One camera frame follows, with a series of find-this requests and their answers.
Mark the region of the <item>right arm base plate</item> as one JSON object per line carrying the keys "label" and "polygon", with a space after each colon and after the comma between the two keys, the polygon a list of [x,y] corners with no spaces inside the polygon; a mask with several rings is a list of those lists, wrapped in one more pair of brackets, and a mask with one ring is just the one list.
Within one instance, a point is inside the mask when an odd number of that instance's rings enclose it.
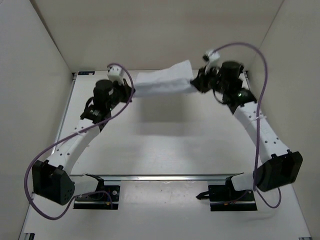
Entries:
{"label": "right arm base plate", "polygon": [[208,190],[196,196],[198,200],[209,200],[211,212],[254,212],[257,204],[252,190],[235,191],[226,183],[209,182]]}

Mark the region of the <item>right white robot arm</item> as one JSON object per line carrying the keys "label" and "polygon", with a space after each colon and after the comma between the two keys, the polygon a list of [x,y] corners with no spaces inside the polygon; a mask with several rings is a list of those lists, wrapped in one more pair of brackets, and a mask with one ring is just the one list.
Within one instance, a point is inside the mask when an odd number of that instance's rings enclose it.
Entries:
{"label": "right white robot arm", "polygon": [[266,116],[258,109],[258,100],[253,93],[243,87],[240,78],[243,65],[236,61],[226,61],[222,66],[204,67],[198,70],[191,81],[199,92],[222,94],[221,104],[228,106],[232,115],[242,124],[258,150],[258,160],[252,173],[241,173],[229,177],[224,187],[224,195],[236,200],[244,190],[257,187],[267,192],[296,181],[303,157],[298,151],[291,151],[273,131]]}

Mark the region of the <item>white skirt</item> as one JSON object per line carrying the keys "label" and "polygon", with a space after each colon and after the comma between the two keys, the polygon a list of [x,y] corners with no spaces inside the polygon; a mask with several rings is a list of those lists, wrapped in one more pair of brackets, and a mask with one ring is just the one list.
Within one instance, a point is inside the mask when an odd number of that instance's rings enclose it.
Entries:
{"label": "white skirt", "polygon": [[198,90],[191,85],[194,79],[191,62],[185,60],[169,68],[139,72],[134,81],[135,98],[170,94],[190,94]]}

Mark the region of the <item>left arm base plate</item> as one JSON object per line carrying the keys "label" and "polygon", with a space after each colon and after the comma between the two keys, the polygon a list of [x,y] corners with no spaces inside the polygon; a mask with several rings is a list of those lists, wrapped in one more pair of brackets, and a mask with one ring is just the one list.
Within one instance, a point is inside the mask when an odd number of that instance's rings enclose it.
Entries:
{"label": "left arm base plate", "polygon": [[106,193],[97,193],[77,198],[73,203],[76,210],[118,210],[120,199],[120,185],[105,185]]}

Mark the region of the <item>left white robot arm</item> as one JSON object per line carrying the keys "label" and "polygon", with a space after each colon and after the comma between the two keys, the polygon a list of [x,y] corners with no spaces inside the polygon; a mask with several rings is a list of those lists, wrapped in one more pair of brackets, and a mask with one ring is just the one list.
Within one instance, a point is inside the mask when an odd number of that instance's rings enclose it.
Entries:
{"label": "left white robot arm", "polygon": [[59,205],[67,204],[73,196],[88,193],[93,199],[104,195],[105,187],[93,174],[71,178],[78,158],[112,118],[112,110],[120,103],[131,101],[132,89],[125,78],[98,80],[74,128],[72,138],[58,144],[56,151],[45,161],[32,166],[34,192]]}

